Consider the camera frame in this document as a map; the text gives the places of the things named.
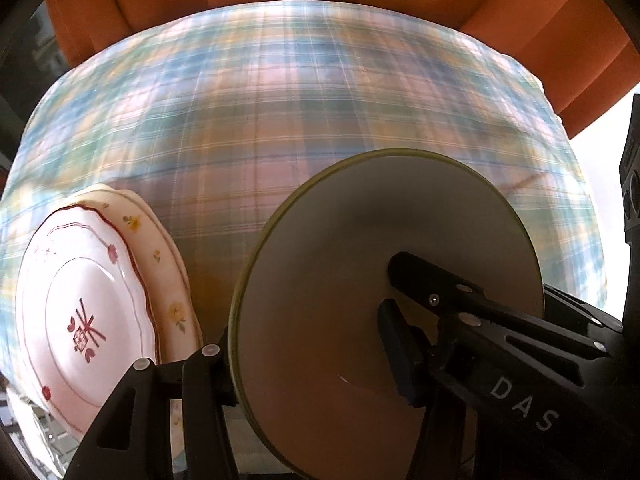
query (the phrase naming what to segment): plaid tablecloth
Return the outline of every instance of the plaid tablecloth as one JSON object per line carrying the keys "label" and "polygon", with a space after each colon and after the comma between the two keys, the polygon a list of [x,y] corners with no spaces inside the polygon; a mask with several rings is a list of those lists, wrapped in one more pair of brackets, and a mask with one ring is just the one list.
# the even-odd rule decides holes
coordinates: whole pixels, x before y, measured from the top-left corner
{"label": "plaid tablecloth", "polygon": [[205,341],[226,325],[242,263],[297,186],[355,153],[449,155],[520,215],[544,280],[597,306],[596,217],[540,82],[464,34],[387,10],[273,2],[132,36],[62,76],[22,138],[0,202],[0,370],[20,386],[20,260],[61,200],[132,189],[186,263]]}

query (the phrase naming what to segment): orange curtain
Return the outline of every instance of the orange curtain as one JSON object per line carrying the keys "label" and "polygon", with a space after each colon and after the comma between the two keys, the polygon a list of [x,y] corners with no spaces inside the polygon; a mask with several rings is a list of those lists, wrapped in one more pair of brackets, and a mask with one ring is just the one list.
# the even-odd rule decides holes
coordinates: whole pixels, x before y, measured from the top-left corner
{"label": "orange curtain", "polygon": [[[47,0],[72,66],[122,38],[200,10],[267,0]],[[333,0],[456,28],[543,83],[569,137],[640,81],[640,56],[602,0]]]}

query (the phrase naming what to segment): circular hole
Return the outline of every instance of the circular hole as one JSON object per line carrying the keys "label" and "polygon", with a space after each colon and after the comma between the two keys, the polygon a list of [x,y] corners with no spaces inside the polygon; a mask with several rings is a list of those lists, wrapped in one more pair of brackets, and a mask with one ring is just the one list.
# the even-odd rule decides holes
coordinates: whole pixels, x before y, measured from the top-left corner
{"label": "circular hole", "polygon": [[640,178],[638,178],[638,172],[636,170],[631,174],[629,192],[631,193],[631,205],[638,215],[640,214]]}
{"label": "circular hole", "polygon": [[631,199],[629,198],[629,192],[625,191],[622,196],[622,208],[625,210],[625,218],[629,220],[631,216]]}

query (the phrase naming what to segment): screw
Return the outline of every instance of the screw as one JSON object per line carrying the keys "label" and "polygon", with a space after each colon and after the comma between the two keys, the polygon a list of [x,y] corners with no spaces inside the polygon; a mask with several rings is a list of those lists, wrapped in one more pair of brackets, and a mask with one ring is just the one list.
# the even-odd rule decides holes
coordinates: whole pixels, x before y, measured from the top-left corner
{"label": "screw", "polygon": [[147,368],[149,368],[149,365],[151,364],[151,361],[146,358],[146,357],[141,357],[140,359],[136,359],[133,362],[133,368],[134,370],[137,371],[142,371],[142,370],[146,370]]}
{"label": "screw", "polygon": [[205,345],[202,347],[202,355],[204,357],[213,357],[214,355],[218,355],[220,353],[220,347],[218,345]]}
{"label": "screw", "polygon": [[482,321],[478,316],[474,316],[473,314],[469,314],[468,312],[460,312],[458,314],[460,321],[462,321],[465,325],[469,326],[480,326],[482,325]]}

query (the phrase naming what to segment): red flower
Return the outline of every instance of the red flower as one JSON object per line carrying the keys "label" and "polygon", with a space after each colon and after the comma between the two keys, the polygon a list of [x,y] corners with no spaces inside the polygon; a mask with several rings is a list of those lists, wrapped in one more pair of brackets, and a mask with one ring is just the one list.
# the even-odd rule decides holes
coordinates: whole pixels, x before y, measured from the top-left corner
{"label": "red flower", "polygon": [[109,259],[111,260],[112,264],[118,261],[118,251],[116,251],[115,245],[111,244],[109,247],[107,247],[107,254],[109,255]]}

